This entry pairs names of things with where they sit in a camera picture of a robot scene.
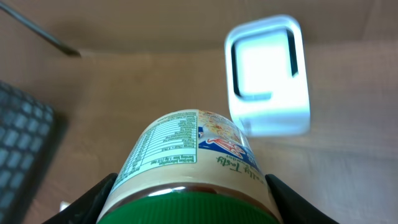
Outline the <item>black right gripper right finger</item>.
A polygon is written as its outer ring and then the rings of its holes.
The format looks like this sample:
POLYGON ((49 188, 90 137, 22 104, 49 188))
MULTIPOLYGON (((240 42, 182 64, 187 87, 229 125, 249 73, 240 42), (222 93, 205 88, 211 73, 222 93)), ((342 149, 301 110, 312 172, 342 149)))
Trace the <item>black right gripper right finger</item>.
POLYGON ((285 224, 338 224, 275 175, 265 178, 285 224))

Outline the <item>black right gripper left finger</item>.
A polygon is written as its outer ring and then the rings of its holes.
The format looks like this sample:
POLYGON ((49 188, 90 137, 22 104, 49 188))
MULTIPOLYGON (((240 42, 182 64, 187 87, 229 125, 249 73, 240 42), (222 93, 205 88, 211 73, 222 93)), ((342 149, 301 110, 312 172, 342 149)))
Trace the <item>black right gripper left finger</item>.
POLYGON ((67 208, 43 224, 95 224, 117 176, 117 173, 107 175, 67 208))

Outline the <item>green lid white jar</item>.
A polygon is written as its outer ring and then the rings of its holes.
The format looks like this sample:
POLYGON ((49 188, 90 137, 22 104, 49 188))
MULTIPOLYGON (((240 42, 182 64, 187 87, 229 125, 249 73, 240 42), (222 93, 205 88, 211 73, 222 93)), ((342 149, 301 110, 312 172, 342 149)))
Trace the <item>green lid white jar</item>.
POLYGON ((180 110, 150 124, 98 223, 282 223, 243 132, 222 115, 180 110))

